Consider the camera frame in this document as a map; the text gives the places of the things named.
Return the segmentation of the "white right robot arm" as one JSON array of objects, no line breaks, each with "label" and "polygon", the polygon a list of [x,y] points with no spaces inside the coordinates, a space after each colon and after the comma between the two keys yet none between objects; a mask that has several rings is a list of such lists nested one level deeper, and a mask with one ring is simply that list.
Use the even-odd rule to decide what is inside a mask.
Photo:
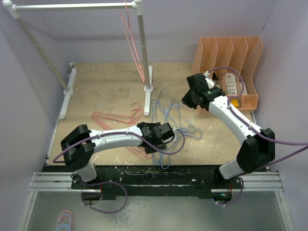
[{"label": "white right robot arm", "polygon": [[275,159],[274,132],[262,129],[247,119],[230,102],[224,92],[209,85],[210,79],[202,73],[187,77],[189,90],[182,98],[182,103],[189,108],[200,106],[219,118],[233,132],[241,148],[232,161],[215,170],[214,183],[219,188],[226,188],[233,177],[252,173]]}]

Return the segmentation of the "blue wire hanger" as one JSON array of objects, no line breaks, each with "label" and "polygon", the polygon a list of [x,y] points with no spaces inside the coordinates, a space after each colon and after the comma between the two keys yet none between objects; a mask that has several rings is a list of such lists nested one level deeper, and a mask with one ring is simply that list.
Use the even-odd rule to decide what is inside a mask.
[{"label": "blue wire hanger", "polygon": [[[168,107],[168,117],[167,117],[167,122],[169,122],[171,124],[171,126],[173,128],[180,128],[181,126],[181,116],[180,116],[180,103],[179,100],[169,100],[167,106]],[[162,119],[162,112],[158,111],[157,112],[158,115],[158,120]]]},{"label": "blue wire hanger", "polygon": [[[156,99],[152,99],[152,109],[151,109],[151,121],[152,122],[167,122],[168,117],[168,107],[165,107],[161,99],[163,96],[168,96],[168,90],[166,88],[161,89],[158,97]],[[161,120],[158,120],[157,112],[162,112],[163,116]]]},{"label": "blue wire hanger", "polygon": [[176,136],[172,141],[170,141],[171,144],[167,148],[167,150],[171,150],[172,152],[175,151],[181,138],[181,133],[178,133],[177,129],[181,130],[185,136],[196,140],[201,139],[203,136],[203,132],[196,128],[190,120],[182,119],[180,113],[180,107],[182,105],[183,104],[177,99],[170,101],[168,106],[164,106],[159,99],[154,99],[152,101],[151,121],[163,123],[171,122],[171,124],[173,124],[173,128],[175,129]]},{"label": "blue wire hanger", "polygon": [[[187,124],[186,127],[181,126],[180,128],[175,128],[175,129],[181,130],[186,137],[190,137],[195,140],[200,140],[203,137],[203,132],[196,126],[194,126],[190,120],[185,119],[184,123]],[[175,151],[178,142],[179,138],[176,138],[175,141],[171,142],[171,145],[167,148],[167,150]],[[153,160],[153,163],[157,166],[160,166],[162,169],[166,170],[169,168],[171,164],[170,156],[167,155],[167,162],[164,163],[164,154],[159,153],[158,160],[156,159]]]}]

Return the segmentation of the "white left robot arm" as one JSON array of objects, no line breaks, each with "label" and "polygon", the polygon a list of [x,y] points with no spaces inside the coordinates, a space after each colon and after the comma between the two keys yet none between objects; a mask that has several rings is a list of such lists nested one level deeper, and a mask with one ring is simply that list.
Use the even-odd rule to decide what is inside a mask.
[{"label": "white left robot arm", "polygon": [[122,147],[141,147],[146,154],[165,150],[175,139],[169,123],[141,122],[129,128],[93,130],[79,125],[62,141],[64,164],[67,170],[77,173],[89,189],[97,187],[97,175],[91,157],[95,153]]}]

